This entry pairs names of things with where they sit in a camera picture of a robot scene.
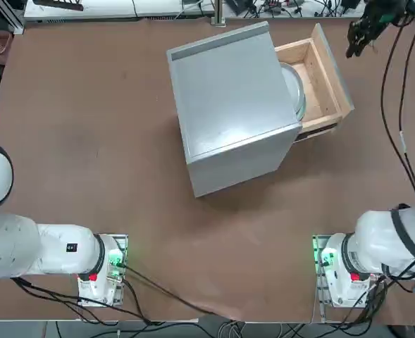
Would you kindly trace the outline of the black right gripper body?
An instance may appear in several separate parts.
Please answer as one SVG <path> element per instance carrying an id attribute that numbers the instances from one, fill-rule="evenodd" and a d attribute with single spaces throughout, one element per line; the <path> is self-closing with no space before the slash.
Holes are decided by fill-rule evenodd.
<path id="1" fill-rule="evenodd" d="M 398 23 L 402 15 L 400 1 L 366 1 L 364 14 L 361 17 L 361 25 L 380 25 L 384 30 L 389 24 Z"/>

